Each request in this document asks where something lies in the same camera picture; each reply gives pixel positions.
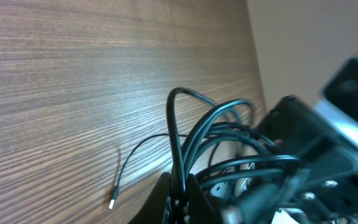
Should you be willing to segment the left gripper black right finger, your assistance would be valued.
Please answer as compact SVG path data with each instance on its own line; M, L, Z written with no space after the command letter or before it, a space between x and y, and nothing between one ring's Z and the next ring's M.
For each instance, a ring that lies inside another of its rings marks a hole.
M204 195L197 178L190 174L186 181L186 197L188 200L188 215L190 224L219 224L221 218L213 210Z

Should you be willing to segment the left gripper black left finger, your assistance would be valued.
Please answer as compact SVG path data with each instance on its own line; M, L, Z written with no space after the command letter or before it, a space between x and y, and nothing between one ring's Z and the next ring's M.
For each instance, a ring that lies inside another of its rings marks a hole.
M169 221L171 175L164 172L129 224L164 224Z

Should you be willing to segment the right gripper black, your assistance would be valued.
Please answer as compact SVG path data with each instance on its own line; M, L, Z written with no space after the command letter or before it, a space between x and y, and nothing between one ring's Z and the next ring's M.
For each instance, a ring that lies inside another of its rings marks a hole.
M358 146L295 96L282 98L257 127L278 142L273 155L299 177L285 184L257 181L239 204L244 223L269 223L277 210L299 209L300 223L358 223Z

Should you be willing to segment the black USB cable long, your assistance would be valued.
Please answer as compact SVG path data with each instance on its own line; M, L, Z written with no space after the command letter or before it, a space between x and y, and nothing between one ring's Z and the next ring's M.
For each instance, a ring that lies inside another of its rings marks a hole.
M133 156L133 154L136 152L136 150L141 147L141 145L143 145L143 143L147 142L148 140L151 140L153 138L156 138L156 137L160 137L160 136L168 136L168 133L160 133L160 134L154 134L154 135L151 135L143 140L141 140L140 143L138 143L135 148L133 148L133 150L130 152L130 154L127 156L126 160L124 161L120 171L119 171L119 175L118 175L118 178L117 178L117 181L116 181L116 185L114 187L114 190L113 190L113 193L111 195L111 198L110 198L110 202L109 202L109 209L112 210L113 209L113 206L114 206L114 203L115 201L117 200L118 198L118 195L119 195L119 191L120 191L120 185L121 185L121 178L122 178L122 175L124 173L124 169L126 168L127 166L127 163L129 162L129 159Z

